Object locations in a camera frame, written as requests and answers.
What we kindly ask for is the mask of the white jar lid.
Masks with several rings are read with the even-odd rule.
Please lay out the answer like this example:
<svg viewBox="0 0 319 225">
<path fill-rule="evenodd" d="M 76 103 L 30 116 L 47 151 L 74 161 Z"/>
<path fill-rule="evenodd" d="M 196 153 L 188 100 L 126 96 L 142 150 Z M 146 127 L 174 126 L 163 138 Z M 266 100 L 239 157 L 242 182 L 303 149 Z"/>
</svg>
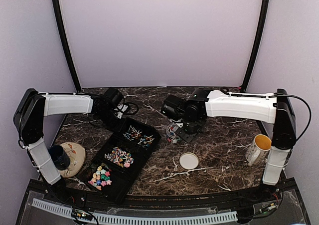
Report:
<svg viewBox="0 0 319 225">
<path fill-rule="evenodd" d="M 194 153 L 184 153 L 179 158 L 179 164 L 186 170 L 193 170 L 199 165 L 199 158 Z"/>
</svg>

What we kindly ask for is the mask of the black three-compartment candy tray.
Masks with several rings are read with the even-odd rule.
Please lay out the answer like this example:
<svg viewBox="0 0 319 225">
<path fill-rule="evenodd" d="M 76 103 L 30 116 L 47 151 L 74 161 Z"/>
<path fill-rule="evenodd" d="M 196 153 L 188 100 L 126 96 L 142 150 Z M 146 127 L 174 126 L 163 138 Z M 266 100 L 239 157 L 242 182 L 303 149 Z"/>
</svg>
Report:
<svg viewBox="0 0 319 225">
<path fill-rule="evenodd" d="M 147 124 L 126 118 L 78 178 L 108 201 L 121 204 L 161 139 Z"/>
</svg>

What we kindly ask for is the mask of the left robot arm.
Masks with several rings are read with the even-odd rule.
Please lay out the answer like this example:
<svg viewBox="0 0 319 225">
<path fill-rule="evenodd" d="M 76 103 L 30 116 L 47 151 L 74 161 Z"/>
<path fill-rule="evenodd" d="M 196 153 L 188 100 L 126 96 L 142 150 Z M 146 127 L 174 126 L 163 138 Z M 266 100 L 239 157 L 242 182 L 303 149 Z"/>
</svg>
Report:
<svg viewBox="0 0 319 225">
<path fill-rule="evenodd" d="M 44 118 L 63 114 L 92 114 L 110 131 L 119 127 L 124 115 L 124 96 L 116 88 L 104 94 L 48 93 L 30 88 L 26 90 L 13 116 L 18 132 L 18 144 L 26 149 L 34 167 L 51 188 L 51 195 L 60 203 L 70 199 L 70 191 L 61 184 L 58 169 L 54 165 L 44 141 Z"/>
</svg>

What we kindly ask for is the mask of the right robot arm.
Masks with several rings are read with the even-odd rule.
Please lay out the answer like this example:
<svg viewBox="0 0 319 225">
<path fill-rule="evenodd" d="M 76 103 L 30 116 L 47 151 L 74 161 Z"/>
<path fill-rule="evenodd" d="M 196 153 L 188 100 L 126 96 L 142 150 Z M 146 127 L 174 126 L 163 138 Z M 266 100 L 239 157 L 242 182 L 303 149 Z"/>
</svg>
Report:
<svg viewBox="0 0 319 225">
<path fill-rule="evenodd" d="M 299 139 L 296 135 L 296 119 L 289 95 L 284 89 L 275 93 L 233 93 L 227 90 L 197 89 L 176 108 L 183 124 L 196 123 L 208 117 L 234 117 L 262 121 L 273 125 L 271 149 L 263 173 L 263 184 L 255 190 L 254 197 L 265 202 L 274 193 L 293 147 Z"/>
</svg>

